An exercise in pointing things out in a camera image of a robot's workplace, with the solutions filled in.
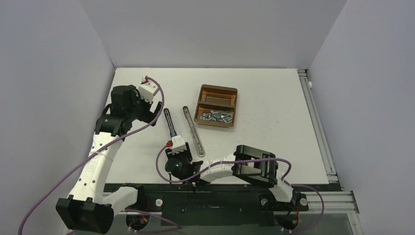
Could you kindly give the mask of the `brown wooden tray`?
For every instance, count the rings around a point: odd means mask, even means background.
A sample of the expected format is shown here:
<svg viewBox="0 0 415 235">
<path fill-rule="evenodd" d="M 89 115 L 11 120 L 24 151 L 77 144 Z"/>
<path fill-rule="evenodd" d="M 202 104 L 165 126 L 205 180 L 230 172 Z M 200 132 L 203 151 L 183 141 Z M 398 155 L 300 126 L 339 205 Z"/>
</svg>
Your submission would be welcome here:
<svg viewBox="0 0 415 235">
<path fill-rule="evenodd" d="M 236 104 L 238 89 L 222 86 L 203 84 L 200 88 L 199 97 L 196 105 L 194 122 L 200 125 L 232 128 L 236 117 Z M 221 123 L 215 121 L 200 120 L 199 116 L 203 112 L 210 110 L 230 111 L 233 113 L 231 123 Z"/>
</svg>

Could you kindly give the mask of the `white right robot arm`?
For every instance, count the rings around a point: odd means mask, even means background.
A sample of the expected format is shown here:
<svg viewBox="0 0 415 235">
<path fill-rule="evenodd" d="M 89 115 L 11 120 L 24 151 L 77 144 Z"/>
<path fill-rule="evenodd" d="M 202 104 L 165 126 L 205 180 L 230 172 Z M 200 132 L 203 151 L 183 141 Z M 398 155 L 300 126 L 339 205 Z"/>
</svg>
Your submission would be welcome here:
<svg viewBox="0 0 415 235">
<path fill-rule="evenodd" d="M 253 186 L 267 188 L 277 205 L 284 210 L 296 206 L 295 190 L 285 180 L 292 165 L 271 152 L 239 145 L 234 153 L 226 157 L 194 162 L 188 149 L 174 153 L 172 147 L 166 145 L 162 151 L 167 156 L 164 169 L 169 178 L 165 178 L 159 168 L 156 171 L 171 184 L 189 183 L 198 187 L 218 179 L 236 177 Z"/>
</svg>

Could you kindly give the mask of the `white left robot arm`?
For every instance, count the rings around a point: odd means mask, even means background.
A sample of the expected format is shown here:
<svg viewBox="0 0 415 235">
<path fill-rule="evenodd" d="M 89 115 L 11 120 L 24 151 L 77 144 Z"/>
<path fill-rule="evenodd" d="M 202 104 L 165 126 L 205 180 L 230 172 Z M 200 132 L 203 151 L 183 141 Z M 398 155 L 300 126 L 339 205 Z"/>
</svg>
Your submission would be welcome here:
<svg viewBox="0 0 415 235">
<path fill-rule="evenodd" d="M 135 120 L 147 127 L 155 126 L 162 102 L 151 111 L 160 91 L 155 82 L 115 86 L 110 102 L 96 121 L 90 156 L 66 198 L 58 199 L 56 210 L 70 230 L 106 234 L 114 217 L 128 206 L 135 211 L 144 208 L 146 197 L 134 187 L 122 186 L 109 196 L 104 187 L 114 158 L 131 132 Z"/>
</svg>

